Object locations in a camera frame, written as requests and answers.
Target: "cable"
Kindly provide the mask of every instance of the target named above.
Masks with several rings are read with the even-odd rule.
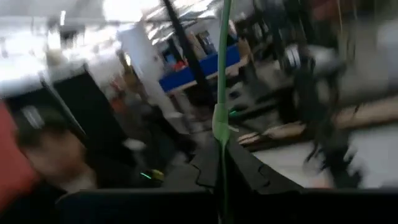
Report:
[[[341,18],[340,0],[337,0],[337,7],[338,7],[338,18],[339,18],[339,23],[340,23],[340,35],[343,35],[343,19]]]
[[[226,170],[226,145],[229,141],[228,110],[226,103],[226,40],[228,36],[229,12],[231,0],[224,0],[223,13],[221,17],[220,48],[218,51],[218,91],[217,104],[213,113],[213,135],[220,144],[221,150],[221,173],[223,176],[223,223],[231,223],[228,210],[228,185]]]

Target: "wooden plank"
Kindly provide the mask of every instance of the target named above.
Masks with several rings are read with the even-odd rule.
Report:
[[[339,129],[355,128],[369,124],[385,123],[398,120],[398,96],[386,98],[373,103],[361,105],[355,113],[356,106],[350,106],[335,114],[335,124]],[[275,139],[283,139],[302,134],[304,124],[291,123],[277,126],[264,131],[262,135],[268,135]],[[240,136],[240,144],[250,144],[260,139],[257,133]]]

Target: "ceiling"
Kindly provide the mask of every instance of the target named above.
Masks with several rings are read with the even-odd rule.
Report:
[[[171,0],[184,27],[189,27],[204,17],[216,17],[222,0]],[[252,1],[235,0],[231,18],[239,19],[250,14]],[[0,0],[0,49],[15,48],[10,55],[25,52],[40,52],[43,41],[47,41],[48,23],[60,20],[65,12],[65,26],[85,26],[86,30],[101,30],[114,21],[145,24],[152,43],[168,39],[174,32],[162,0]]]

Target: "ceiling light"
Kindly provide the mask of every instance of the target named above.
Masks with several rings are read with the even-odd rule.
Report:
[[[127,53],[124,53],[124,58],[126,59],[126,63],[128,66],[131,65],[131,59],[130,56]]]
[[[157,44],[159,41],[160,41],[160,39],[159,39],[159,38],[157,38],[157,39],[154,39],[154,40],[152,41],[152,45],[155,45],[155,44]]]
[[[174,34],[174,32],[169,33],[167,36],[165,36],[166,39],[168,39],[169,37],[171,37]]]
[[[148,38],[149,40],[151,40],[152,38],[154,38],[154,36],[156,35],[157,31],[159,31],[160,27],[156,27],[155,29],[151,30],[148,33]]]
[[[144,25],[145,27],[145,32],[150,32],[152,30],[152,28],[154,28],[154,24],[153,23],[148,23]]]
[[[176,8],[180,8],[180,7],[186,6],[187,5],[187,1],[186,0],[175,0],[173,2],[173,5]]]
[[[142,9],[143,11],[149,11],[151,9],[158,8],[160,6],[160,0],[143,0],[143,1],[127,0],[127,1],[137,2],[140,9]]]
[[[198,4],[194,4],[190,10],[192,12],[203,12],[205,10],[207,10],[208,5],[213,2],[213,0],[203,0],[201,2],[199,2]]]
[[[198,18],[206,18],[206,17],[214,17],[216,16],[216,12],[214,10],[208,10],[204,13],[200,14]]]
[[[47,44],[49,49],[61,49],[61,38],[58,31],[49,32],[47,36]]]
[[[150,18],[152,18],[152,17],[158,15],[159,13],[161,13],[161,12],[163,11],[164,8],[165,8],[165,7],[162,6],[160,9],[156,9],[154,12],[150,13],[150,14],[147,16],[147,19],[150,19]]]
[[[171,25],[172,25],[171,22],[164,22],[162,25],[160,25],[160,28],[161,28],[161,29],[163,29],[163,28],[168,28],[168,27],[170,27]]]
[[[107,21],[139,22],[141,8],[132,0],[104,0],[103,15]]]
[[[187,15],[187,14],[190,13],[190,12],[191,12],[191,11],[187,10],[187,11],[181,13],[181,14],[179,15],[179,17],[183,17],[183,16]]]
[[[63,26],[65,25],[65,15],[67,12],[65,12],[65,10],[61,11],[61,16],[60,16],[60,25]]]

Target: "black pole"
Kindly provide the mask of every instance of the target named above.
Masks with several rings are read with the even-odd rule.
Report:
[[[211,92],[211,88],[207,82],[207,79],[205,78],[205,75],[200,67],[199,61],[194,53],[194,51],[191,48],[191,44],[185,35],[185,31],[183,27],[181,26],[181,23],[174,11],[174,8],[172,6],[172,3],[169,0],[163,0],[163,3],[166,7],[166,10],[170,16],[170,20],[172,21],[175,34],[178,37],[178,41],[180,42],[181,48],[183,50],[183,53],[185,57],[188,60],[189,67],[191,68],[191,71],[193,73],[193,76],[195,77],[195,80],[198,83],[198,89],[199,93],[197,95],[201,95],[204,97],[204,99],[207,102],[207,105],[213,110],[215,101],[213,98],[213,94]]]
[[[169,44],[170,52],[174,56],[175,60],[177,62],[182,62],[183,61],[182,57],[181,57],[180,52],[178,51],[177,47],[175,46],[173,38],[170,38],[169,40],[167,40],[167,43]]]
[[[314,44],[315,32],[313,29],[313,24],[311,23],[310,12],[311,6],[307,0],[299,1],[299,17],[302,23],[302,27],[305,33],[305,38],[307,39],[307,44]]]
[[[285,12],[284,9],[279,5],[275,4],[275,2],[267,2],[265,3],[265,11],[263,12],[264,18],[267,21],[267,25],[269,28],[269,32],[272,36],[272,43],[274,44],[275,53],[277,55],[278,61],[280,64],[281,58],[285,53],[285,46],[280,36],[280,28],[282,28],[284,24]]]

